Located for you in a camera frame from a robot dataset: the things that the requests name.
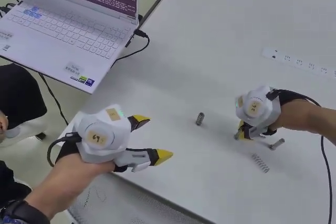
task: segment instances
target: laptop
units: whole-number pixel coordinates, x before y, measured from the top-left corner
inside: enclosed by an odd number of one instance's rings
[[[138,0],[23,0],[0,19],[0,56],[93,93],[138,26]]]

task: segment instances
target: metal bolt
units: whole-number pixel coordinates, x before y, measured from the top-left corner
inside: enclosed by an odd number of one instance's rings
[[[274,144],[270,144],[268,147],[272,150],[275,151],[276,148],[278,148],[281,144],[283,144],[285,140],[283,138],[279,139],[277,142]]]
[[[204,119],[204,113],[201,112],[200,114],[198,114],[198,117],[196,119],[196,124],[198,126],[200,126],[202,124],[202,122],[203,122],[203,119]]]

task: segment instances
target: white plastic casing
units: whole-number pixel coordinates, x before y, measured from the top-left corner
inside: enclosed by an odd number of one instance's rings
[[[273,111],[272,101],[266,98],[269,86],[262,86],[236,98],[236,115],[251,126],[268,121]]]
[[[77,146],[87,163],[113,160],[126,150],[131,134],[131,123],[116,104],[97,114],[85,115],[74,128],[82,137]]]

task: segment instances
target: yellow fingertip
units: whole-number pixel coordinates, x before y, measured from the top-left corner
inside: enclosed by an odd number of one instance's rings
[[[133,117],[137,119],[138,122],[150,120],[150,118],[148,118],[147,116],[143,116],[143,115],[133,115]]]
[[[158,166],[161,165],[163,162],[167,161],[169,158],[171,158],[174,153],[166,151],[166,150],[161,150],[161,149],[156,149],[156,151],[158,152],[158,156],[159,156],[159,160],[156,161],[154,166]]]

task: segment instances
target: laptop keyboard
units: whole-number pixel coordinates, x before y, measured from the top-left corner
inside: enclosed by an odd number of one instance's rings
[[[130,27],[106,26],[63,10],[45,10],[22,3],[6,18],[64,43],[110,59]]]

